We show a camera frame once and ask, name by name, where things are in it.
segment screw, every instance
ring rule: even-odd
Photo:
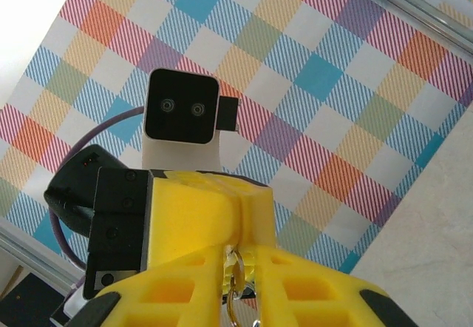
[[[114,281],[115,278],[110,273],[105,274],[101,279],[101,283],[103,286],[112,285]]]
[[[106,237],[109,240],[115,239],[116,237],[118,237],[118,229],[116,227],[110,227],[106,230]]]
[[[131,198],[124,198],[121,205],[124,209],[131,209],[133,207],[133,199]]]
[[[136,180],[136,172],[134,170],[129,170],[125,174],[125,179],[127,179],[127,181],[135,181]]]

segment black sensor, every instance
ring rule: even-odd
[[[218,103],[215,78],[154,70],[149,78],[145,132],[155,140],[207,144],[214,137]]]

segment aluminum rail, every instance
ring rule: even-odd
[[[5,218],[0,218],[0,249],[64,295],[84,275],[79,268],[66,262]]]
[[[387,0],[422,24],[473,55],[473,30],[463,26],[424,0]]]

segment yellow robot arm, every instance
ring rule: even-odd
[[[262,327],[415,326],[378,287],[278,249],[269,187],[166,176],[152,179],[146,270],[99,293],[113,301],[97,326],[217,327],[222,294],[246,283]]]

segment plaid tablecloth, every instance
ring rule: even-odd
[[[343,272],[473,96],[471,63],[376,0],[67,0],[0,113],[1,215],[60,253],[45,178],[87,130],[144,103],[155,67],[242,99],[225,171],[274,188],[282,248]],[[94,142],[139,166],[141,122]]]

